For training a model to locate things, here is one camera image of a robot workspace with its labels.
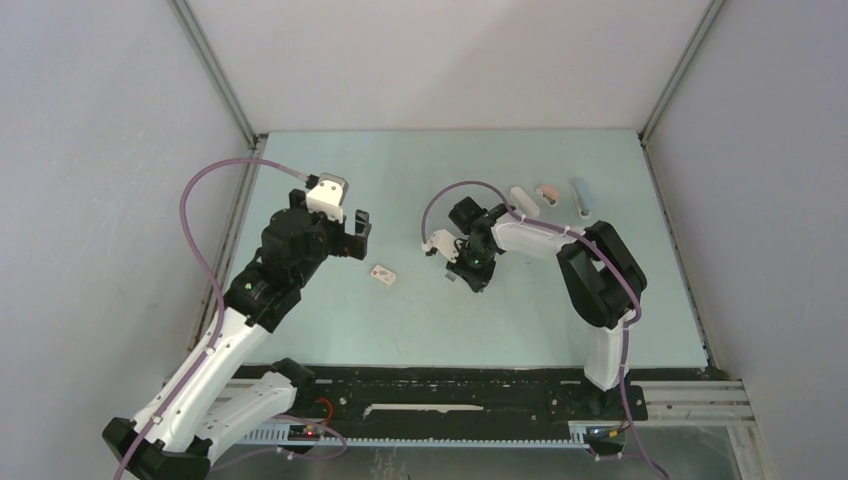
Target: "white object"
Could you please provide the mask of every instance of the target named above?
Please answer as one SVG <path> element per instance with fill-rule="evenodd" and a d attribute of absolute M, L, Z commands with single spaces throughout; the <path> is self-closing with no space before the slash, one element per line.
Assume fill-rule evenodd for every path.
<path fill-rule="evenodd" d="M 371 412 L 375 411 L 394 411 L 394 412 L 479 412 L 483 410 L 482 405 L 462 405 L 462 404 L 430 404 L 430 403 L 372 403 L 365 407 L 362 418 L 367 417 Z"/>
<path fill-rule="evenodd" d="M 571 195 L 574 197 L 574 204 L 577 206 L 577 214 L 580 218 L 584 220 L 591 218 L 595 201 L 589 190 L 589 183 L 582 178 L 575 178 L 571 181 Z"/>
<path fill-rule="evenodd" d="M 530 198 L 530 195 L 527 195 L 527 192 L 524 191 L 521 187 L 512 187 L 509 189 L 509 198 L 518 205 L 518 208 L 527 215 L 528 218 L 538 218 L 539 214 L 542 213 L 539 210 L 539 206 L 536 205 L 536 202 Z"/>
<path fill-rule="evenodd" d="M 624 346 L 624 329 L 622 325 L 632 319 L 636 313 L 628 310 L 612 330 L 601 327 L 589 328 L 589 356 L 583 367 L 583 374 L 596 387 L 607 391 L 619 382 L 619 366 L 621 364 L 621 349 Z M 624 366 L 624 374 L 630 367 Z"/>
<path fill-rule="evenodd" d="M 201 440 L 212 440 L 207 458 L 212 464 L 228 448 L 240 441 L 257 425 L 294 404 L 297 389 L 277 372 L 268 372 L 244 392 L 209 412 L 197 430 Z"/>
<path fill-rule="evenodd" d="M 382 265 L 374 266 L 371 269 L 371 276 L 390 287 L 397 280 L 397 274 Z"/>
<path fill-rule="evenodd" d="M 430 252 L 434 248 L 439 251 L 451 263 L 456 263 L 459 251 L 456 249 L 456 237 L 447 230 L 436 230 L 430 235 L 427 243 L 421 245 L 421 249 Z"/>
<path fill-rule="evenodd" d="M 548 185 L 547 183 L 539 185 L 536 187 L 536 194 L 542 197 L 552 207 L 556 207 L 559 203 L 559 189 L 553 185 Z"/>
<path fill-rule="evenodd" d="M 322 173 L 318 184 L 306 194 L 306 208 L 310 213 L 324 212 L 333 222 L 344 221 L 342 202 L 347 193 L 347 181 L 344 178 Z"/>
<path fill-rule="evenodd" d="M 215 322 L 218 321 L 216 315 L 212 325 L 209 326 L 203 336 L 202 343 L 194 348 L 162 391 L 147 406 L 135 414 L 133 420 L 136 422 L 136 432 L 140 432 L 147 424 L 156 409 L 159 408 L 201 353 L 206 352 L 209 356 L 177 394 L 174 401 L 162 414 L 161 419 L 158 419 L 157 424 L 144 437 L 151 444 L 156 441 L 164 443 L 163 450 L 166 452 L 184 452 L 188 448 L 194 440 L 195 432 L 203 421 L 203 417 L 209 407 L 212 406 L 212 402 L 215 401 L 218 393 L 224 388 L 236 369 L 241 366 L 248 354 L 271 335 L 261 326 L 248 326 L 245 324 L 245 320 L 247 320 L 247 317 L 232 308 L 227 308 L 224 312 L 224 326 L 221 329 L 221 336 L 218 338 L 215 348 L 210 350 L 206 347 L 206 343 L 215 329 Z"/>
<path fill-rule="evenodd" d="M 554 259 L 563 245 L 575 241 L 565 233 L 522 223 L 509 214 L 498 218 L 492 227 L 492 235 L 501 250 L 526 253 L 542 260 Z"/>

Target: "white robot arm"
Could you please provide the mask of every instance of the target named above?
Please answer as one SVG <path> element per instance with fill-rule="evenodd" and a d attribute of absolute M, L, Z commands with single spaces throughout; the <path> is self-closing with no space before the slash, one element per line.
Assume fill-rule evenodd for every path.
<path fill-rule="evenodd" d="M 485 210 L 466 197 L 454 206 L 449 217 L 467 238 L 438 230 L 422 248 L 431 255 L 442 254 L 448 260 L 447 269 L 478 293 L 491 280 L 498 254 L 521 252 L 543 260 L 556 259 L 572 303 L 592 326 L 584 375 L 599 392 L 613 391 L 621 380 L 623 325 L 633 318 L 634 312 L 620 284 L 606 268 L 599 272 L 592 263 L 591 253 L 565 232 L 573 230 L 595 241 L 624 273 L 637 295 L 647 284 L 642 270 L 608 223 L 597 222 L 585 231 L 565 227 L 564 232 L 558 233 L 526 223 L 518 210 L 519 218 L 507 213 L 504 205 Z"/>
<path fill-rule="evenodd" d="M 210 410 L 236 369 L 300 301 L 300 290 L 328 256 L 365 258 L 368 213 L 357 210 L 355 233 L 344 231 L 347 182 L 322 174 L 311 176 L 307 187 L 308 194 L 292 190 L 290 208 L 271 217 L 262 247 L 224 295 L 223 318 L 215 316 L 162 391 L 132 419 L 113 418 L 103 430 L 113 453 L 128 458 L 126 469 L 139 479 L 205 478 L 223 452 L 288 411 L 298 389 L 312 380 L 311 372 L 286 359 L 250 391 Z"/>

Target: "metal frame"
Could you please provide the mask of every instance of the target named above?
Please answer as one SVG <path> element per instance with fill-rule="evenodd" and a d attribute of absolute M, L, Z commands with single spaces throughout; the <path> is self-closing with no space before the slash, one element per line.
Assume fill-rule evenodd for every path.
<path fill-rule="evenodd" d="M 692 281 L 689 278 L 689 274 L 686 271 L 686 265 L 683 261 L 683 256 L 680 251 L 680 244 L 677 241 L 677 235 L 675 233 L 671 217 L 668 212 L 668 208 L 666 208 L 665 198 L 662 193 L 662 189 L 660 187 L 659 181 L 657 180 L 657 174 L 654 170 L 654 165 L 651 160 L 651 152 L 649 145 L 642 145 L 642 153 L 645 156 L 645 164 L 648 167 L 648 173 L 651 176 L 651 183 L 654 185 L 654 192 L 657 196 L 657 203 L 660 206 L 660 210 L 662 211 L 663 221 L 665 222 L 666 233 L 668 233 L 668 238 L 671 241 L 671 246 L 674 250 L 674 257 L 677 260 L 678 270 L 680 271 L 680 276 L 683 279 L 683 286 L 686 288 L 686 294 L 689 297 L 689 306 L 692 309 L 692 315 L 695 318 L 695 324 L 698 327 L 698 335 L 701 337 L 701 344 L 704 347 L 704 351 L 707 354 L 707 364 L 715 367 L 721 368 L 721 360 L 718 358 L 716 351 L 712 348 L 714 345 L 715 336 L 712 334 L 711 330 L 708 326 L 704 324 L 703 317 L 701 316 L 701 312 L 698 309 L 698 302 L 695 298 L 695 291 L 692 289 Z"/>
<path fill-rule="evenodd" d="M 242 109 L 232 85 L 227 80 L 227 76 L 224 74 L 224 69 L 221 67 L 220 62 L 218 62 L 215 52 L 209 45 L 209 39 L 203 33 L 203 28 L 201 28 L 200 22 L 198 22 L 188 0 L 168 0 L 168 3 L 171 4 L 174 15 L 177 17 L 180 25 L 183 26 L 189 42 L 191 42 L 191 45 L 197 52 L 198 58 L 203 63 L 203 67 L 209 74 L 212 85 L 215 86 L 215 89 L 221 95 L 221 99 L 224 100 L 227 110 L 229 110 L 230 115 L 232 115 L 233 120 L 238 125 L 239 130 L 241 130 L 247 146 L 254 148 L 257 142 L 256 132 L 250 125 L 250 121 L 247 119 L 247 115 L 244 113 L 244 109 Z"/>
<path fill-rule="evenodd" d="M 695 27 L 695 31 L 692 33 L 692 37 L 689 38 L 689 43 L 686 45 L 683 55 L 674 67 L 674 71 L 668 79 L 668 83 L 666 83 L 665 88 L 663 88 L 660 98 L 657 99 L 657 103 L 654 104 L 651 114 L 648 115 L 648 120 L 645 122 L 645 126 L 639 133 L 639 136 L 642 139 L 642 145 L 647 145 L 650 142 L 651 137 L 653 137 L 654 132 L 656 132 L 657 125 L 659 125 L 660 120 L 662 120 L 663 115 L 665 115 L 669 104 L 674 98 L 674 95 L 677 93 L 677 89 L 680 87 L 680 83 L 683 81 L 683 78 L 695 62 L 695 58 L 701 51 L 701 47 L 704 45 L 709 33 L 715 26 L 719 14 L 727 2 L 728 0 L 711 0 L 707 9 L 704 10 L 704 15 L 701 17 L 701 21 L 698 22 L 698 26 Z"/>
<path fill-rule="evenodd" d="M 771 459 L 766 452 L 760 430 L 756 425 L 749 427 L 727 427 L 736 465 L 742 480 L 770 480 L 777 478 L 771 468 Z"/>
<path fill-rule="evenodd" d="M 387 371 L 403 369 L 386 369 Z M 318 382 L 332 382 L 322 379 L 319 375 Z M 216 403 L 223 403 L 237 396 L 246 389 L 252 388 L 256 379 L 233 378 L 221 391 Z M 744 461 L 745 468 L 756 471 L 762 462 L 761 454 L 755 444 L 758 438 L 754 413 L 748 402 L 745 388 L 740 381 L 721 380 L 633 380 L 633 385 L 639 386 L 644 392 L 645 403 L 648 411 L 648 419 L 637 421 L 639 426 L 647 427 L 727 427 L 728 434 L 734 441 L 734 449 L 737 458 Z M 343 403 L 344 399 L 335 399 Z M 257 427 L 247 435 L 242 444 L 249 445 L 276 445 L 284 440 L 278 435 L 268 435 L 269 431 L 285 432 L 286 428 L 279 425 L 277 420 L 269 420 Z M 613 426 L 617 421 L 569 421 L 572 430 L 572 438 L 563 441 L 491 441 L 491 442 L 464 442 L 464 441 L 438 441 L 431 439 L 428 442 L 417 440 L 404 441 L 404 439 L 374 439 L 374 438 L 352 438 L 348 439 L 351 445 L 367 446 L 396 446 L 403 444 L 407 446 L 422 446 L 422 443 L 430 446 L 514 446 L 524 447 L 528 445 L 544 445 L 547 448 L 586 448 L 582 443 L 582 434 L 588 427 Z"/>

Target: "white enclosure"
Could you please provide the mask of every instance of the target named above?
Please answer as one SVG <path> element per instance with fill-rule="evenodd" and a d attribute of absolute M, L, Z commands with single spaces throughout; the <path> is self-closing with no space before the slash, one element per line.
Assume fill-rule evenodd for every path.
<path fill-rule="evenodd" d="M 844 470 L 844 0 L 10 0 L 0 13 L 0 478 L 111 478 L 117 462 L 101 430 L 155 395 L 208 310 L 208 282 L 182 237 L 180 193 L 203 166 L 261 150 L 256 135 L 266 133 L 268 158 L 310 173 L 354 172 L 358 183 L 345 206 L 370 202 L 391 224 L 405 221 L 400 207 L 404 215 L 423 207 L 454 177 L 488 176 L 502 188 L 518 178 L 532 188 L 544 172 L 559 179 L 581 170 L 599 186 L 604 215 L 624 226 L 639 259 L 650 259 L 646 306 L 666 306 L 658 317 L 668 328 L 634 329 L 637 366 L 702 367 L 705 337 L 711 362 L 745 383 L 775 478 L 838 478 Z M 471 139 L 498 135 L 475 129 L 598 131 L 511 132 L 522 140 L 462 150 Z M 358 132 L 339 132 L 346 130 Z M 424 142 L 412 132 L 368 130 L 460 132 Z M 586 146 L 590 137 L 622 144 Z M 573 141 L 574 150 L 563 147 L 560 158 L 545 144 L 551 139 Z M 535 157 L 523 165 L 513 155 L 510 168 L 538 170 L 507 177 L 509 149 L 524 144 L 532 146 L 521 151 Z M 438 163 L 428 158 L 443 147 L 455 171 L 430 172 Z M 485 148 L 497 149 L 492 160 L 462 156 Z M 410 149 L 414 155 L 391 162 Z M 357 155 L 377 150 L 357 163 Z M 603 168 L 620 170 L 605 176 Z M 248 173 L 208 176 L 189 205 L 201 251 L 223 260 L 221 277 L 230 260 L 231 269 L 241 268 L 276 208 L 274 195 L 285 202 L 292 186 Z M 393 184 L 389 193 L 408 194 L 408 204 L 374 193 L 404 175 L 420 184 Z M 625 185 L 631 178 L 635 193 Z M 369 190 L 357 193 L 358 185 Z M 244 235 L 229 223 L 238 218 L 233 212 L 247 217 Z M 447 226 L 445 212 L 434 213 L 434 224 Z M 573 220 L 562 210 L 548 214 Z M 444 313 L 461 297 L 440 284 L 430 293 L 450 300 L 433 307 L 415 297 L 423 283 L 403 283 L 443 275 L 423 256 L 407 260 L 400 252 L 407 245 L 397 245 L 418 241 L 415 228 L 375 235 L 382 258 L 414 263 L 397 268 L 392 288 L 408 295 L 403 302 Z M 248 243 L 237 249 L 235 236 Z M 337 278 L 325 283 L 353 279 L 355 268 L 378 260 L 327 268 L 323 274 Z M 493 290 L 532 294 L 530 273 L 543 269 L 509 262 L 503 265 L 523 279 L 520 291 Z M 385 300 L 376 282 L 351 291 L 378 287 L 374 298 Z M 315 302 L 311 312 L 319 315 Z M 567 307 L 561 303 L 534 312 L 559 313 Z M 486 306 L 463 308 L 467 315 Z M 345 329 L 365 328 L 367 315 L 328 339 L 317 327 L 330 328 L 329 321 L 309 325 L 292 316 L 300 323 L 282 331 L 310 343 L 278 336 L 252 360 L 292 349 L 315 363 L 577 365 L 579 346 L 520 355 L 540 342 L 579 343 L 580 323 L 569 318 L 566 335 L 522 318 L 522 326 L 537 328 L 524 337 L 499 319 L 491 338 L 468 343 L 477 351 L 451 361 L 449 350 L 463 342 L 448 338 L 450 331 L 418 330 L 426 315 L 406 331 L 386 318 L 375 323 L 383 322 L 382 332 L 444 342 L 443 350 L 406 344 L 419 350 L 404 353 L 394 339 L 385 345 L 398 351 L 375 359 L 340 353 L 361 353 L 357 343 L 371 332 Z M 485 328 L 448 320 L 440 325 L 457 337 Z M 328 345 L 332 354 L 321 350 Z M 492 346 L 508 352 L 485 358 Z M 762 466 L 764 477 L 743 468 L 740 478 L 771 478 Z"/>
<path fill-rule="evenodd" d="M 273 132 L 638 130 L 709 1 L 190 3 Z"/>

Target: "wire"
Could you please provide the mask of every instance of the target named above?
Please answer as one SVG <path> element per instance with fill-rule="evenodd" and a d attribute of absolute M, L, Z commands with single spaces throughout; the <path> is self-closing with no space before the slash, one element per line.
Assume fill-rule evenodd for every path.
<path fill-rule="evenodd" d="M 629 429 L 630 423 L 625 420 L 615 428 L 597 429 L 594 432 L 587 433 L 585 436 L 592 440 L 606 440 L 608 438 L 616 437 Z"/>
<path fill-rule="evenodd" d="M 200 253 L 200 249 L 197 247 L 197 243 L 194 241 L 194 237 L 191 235 L 191 230 L 188 226 L 188 218 L 186 215 L 186 203 L 188 202 L 188 196 L 191 193 L 191 190 L 194 188 L 195 184 L 200 181 L 201 178 L 206 176 L 209 172 L 213 170 L 217 170 L 221 167 L 226 167 L 229 165 L 240 165 L 240 164 L 253 164 L 253 165 L 265 165 L 268 167 L 276 168 L 277 170 L 282 171 L 288 175 L 291 175 L 299 180 L 306 182 L 309 179 L 309 175 L 293 170 L 284 165 L 280 165 L 279 163 L 270 162 L 268 160 L 263 160 L 261 158 L 231 158 L 229 160 L 221 160 L 220 162 L 215 162 L 212 165 L 207 166 L 201 171 L 197 172 L 191 180 L 189 180 L 188 184 L 183 189 L 183 194 L 180 197 L 180 223 L 182 224 L 183 234 L 185 235 L 186 242 L 188 242 L 188 247 L 191 249 L 191 253 L 194 254 L 194 258 L 197 260 L 197 263 L 203 268 L 203 272 L 206 274 L 206 277 L 212 283 L 212 290 L 215 293 L 215 302 L 217 305 L 217 315 L 213 322 L 215 324 L 215 329 L 212 332 L 212 335 L 209 337 L 209 341 L 206 343 L 206 347 L 214 349 L 215 344 L 218 341 L 218 335 L 221 333 L 221 330 L 224 328 L 224 293 L 221 290 L 221 285 L 218 283 L 218 279 L 215 277 L 215 273 L 212 271 L 212 268 L 209 266 L 209 263 L 206 262 L 206 259 L 203 258 L 203 254 Z M 200 366 L 203 365 L 203 362 L 206 360 L 208 354 L 206 353 L 207 348 L 201 351 L 200 355 L 198 355 L 197 359 L 189 366 L 188 370 L 186 370 L 185 374 L 177 381 L 174 388 L 171 389 L 171 392 L 165 397 L 162 403 L 159 405 L 159 408 L 153 412 L 150 418 L 145 423 L 144 427 L 142 427 L 141 431 L 139 431 L 138 435 L 136 435 L 135 440 L 130 444 L 127 452 L 121 458 L 121 462 L 118 465 L 118 470 L 115 471 L 115 475 L 112 477 L 112 480 L 120 480 L 124 474 L 124 470 L 126 470 L 127 465 L 129 465 L 130 460 L 135 454 L 136 450 L 138 450 L 138 446 L 141 445 L 141 442 L 144 440 L 144 437 L 150 432 L 153 428 L 153 419 L 155 417 L 161 417 L 163 413 L 171 406 L 174 399 L 177 398 L 177 395 L 182 392 L 183 388 L 185 388 L 186 384 L 191 380 L 191 377 L 200 369 Z"/>
<path fill-rule="evenodd" d="M 311 460 L 311 461 L 323 461 L 323 460 L 332 460 L 334 458 L 338 458 L 338 457 L 344 455 L 344 453 L 347 451 L 347 440 L 344 438 L 344 436 L 342 436 L 341 433 L 339 433 L 339 432 L 333 430 L 332 428 L 328 427 L 327 425 L 321 425 L 320 423 L 315 423 L 315 422 L 306 420 L 305 418 L 293 417 L 291 415 L 286 415 L 286 414 L 275 415 L 274 418 L 278 418 L 278 419 L 282 419 L 282 420 L 289 420 L 289 421 L 292 421 L 292 422 L 297 422 L 301 425 L 307 425 L 307 426 L 312 426 L 314 428 L 321 429 L 321 430 L 329 433 L 330 435 L 336 437 L 340 442 L 342 442 L 342 448 L 339 449 L 336 452 L 329 454 L 329 455 L 304 455 L 302 453 L 295 453 L 295 452 L 292 452 L 290 450 L 286 450 L 285 448 L 283 448 L 281 446 L 260 448 L 258 450 L 253 450 L 251 452 L 247 452 L 244 455 L 240 455 L 240 456 L 228 461 L 227 463 L 223 463 L 221 465 L 215 465 L 209 471 L 210 472 L 217 472 L 219 470 L 223 470 L 225 468 L 232 467 L 233 465 L 235 465 L 237 463 L 241 463 L 242 461 L 247 460 L 248 458 L 255 457 L 257 455 L 264 455 L 266 453 L 283 453 L 283 452 L 285 452 L 290 457 L 297 457 L 297 458 L 300 458 L 300 459 L 303 459 L 303 460 Z"/>
<path fill-rule="evenodd" d="M 327 418 L 325 418 L 324 420 L 322 420 L 322 421 L 321 421 L 321 423 L 323 423 L 324 425 L 329 425 L 329 424 L 330 424 L 330 419 L 331 419 L 331 418 L 333 418 L 333 413 L 335 412 L 335 410 L 333 409 L 333 403 L 332 403 L 332 402 L 330 402 L 329 400 L 327 400 L 327 399 L 326 399 L 326 398 L 324 398 L 324 397 L 318 397 L 318 399 L 317 399 L 317 400 L 315 400 L 315 401 L 316 401 L 316 402 L 321 402 L 321 403 L 323 403 L 323 404 L 326 404 L 326 405 L 327 405 Z"/>
<path fill-rule="evenodd" d="M 461 187 L 461 186 L 464 186 L 464 185 L 479 185 L 481 187 L 488 188 L 489 190 L 495 192 L 495 194 L 498 195 L 498 198 L 500 198 L 501 202 L 503 202 L 504 205 L 506 205 L 506 206 L 509 205 L 509 203 L 507 203 L 507 201 L 506 201 L 506 196 L 500 190 L 498 190 L 496 187 L 494 187 L 493 185 L 486 183 L 486 182 L 481 182 L 481 181 L 478 181 L 478 180 L 465 180 L 465 181 L 462 181 L 462 182 L 454 183 L 452 185 L 448 185 L 447 187 L 443 188 L 439 193 L 437 193 L 430 200 L 430 202 L 427 204 L 427 208 L 424 209 L 424 215 L 421 218 L 421 238 L 425 243 L 427 242 L 427 234 L 426 234 L 427 233 L 427 231 L 426 231 L 427 215 L 430 213 L 430 209 L 433 207 L 433 204 L 436 203 L 436 200 L 438 200 L 442 195 L 447 193 L 449 190 L 453 190 L 454 188 Z M 620 391 L 621 391 L 621 404 L 624 407 L 624 415 L 625 415 L 625 418 L 627 419 L 627 422 L 629 424 L 630 431 L 633 433 L 633 438 L 636 440 L 636 445 L 639 447 L 639 453 L 641 454 L 641 458 L 645 461 L 645 463 L 648 464 L 648 466 L 651 468 L 651 470 L 653 470 L 654 473 L 656 473 L 658 476 L 660 476 L 664 479 L 670 478 L 669 475 L 668 475 L 668 472 L 663 470 L 663 468 L 660 467 L 656 462 L 654 462 L 651 459 L 651 457 L 648 455 L 648 451 L 645 449 L 645 445 L 642 443 L 642 438 L 639 436 L 639 433 L 636 431 L 636 425 L 633 423 L 633 413 L 630 411 L 630 402 L 627 399 L 627 388 L 624 385 L 624 377 L 625 377 L 625 374 L 626 374 L 625 368 L 626 368 L 626 365 L 627 365 L 627 354 L 630 350 L 630 328 L 629 327 L 631 325 L 633 325 L 634 323 L 638 322 L 642 318 L 642 304 L 639 302 L 639 297 L 636 295 L 636 292 L 633 291 L 633 288 L 630 286 L 629 283 L 627 283 L 627 280 L 624 279 L 624 275 L 622 275 L 621 272 L 618 271 L 618 268 L 615 267 L 615 265 L 612 263 L 612 261 L 606 255 L 604 255 L 604 253 L 594 243 L 592 243 L 588 238 L 584 237 L 580 233 L 578 233 L 574 230 L 571 230 L 569 228 L 566 228 L 566 227 L 554 225 L 552 223 L 542 222 L 542 221 L 539 221 L 539 220 L 534 220 L 532 218 L 522 218 L 520 215 L 518 215 L 518 213 L 515 212 L 515 209 L 512 208 L 512 207 L 507 207 L 507 212 L 509 212 L 509 214 L 513 218 L 520 220 L 520 221 L 522 221 L 522 222 L 524 222 L 528 225 L 535 225 L 537 227 L 542 227 L 542 228 L 551 230 L 551 231 L 556 232 L 556 233 L 564 233 L 565 235 L 568 235 L 569 237 L 572 237 L 576 241 L 582 243 L 586 248 L 588 248 L 595 255 L 596 258 L 598 258 L 607 267 L 607 269 L 610 271 L 610 273 L 612 273 L 613 277 L 615 277 L 615 279 L 621 285 L 621 288 L 624 289 L 624 292 L 627 294 L 627 297 L 630 299 L 630 303 L 633 304 L 633 310 L 634 310 L 635 314 L 634 314 L 634 316 L 631 320 L 625 320 L 623 325 L 622 325 L 623 332 L 622 332 L 621 360 L 619 362 L 619 367 L 618 367 L 618 378 L 619 378 L 618 386 L 619 386 Z M 609 458 L 609 460 L 619 460 L 620 459 L 618 455 L 613 455 L 612 457 L 613 458 Z"/>

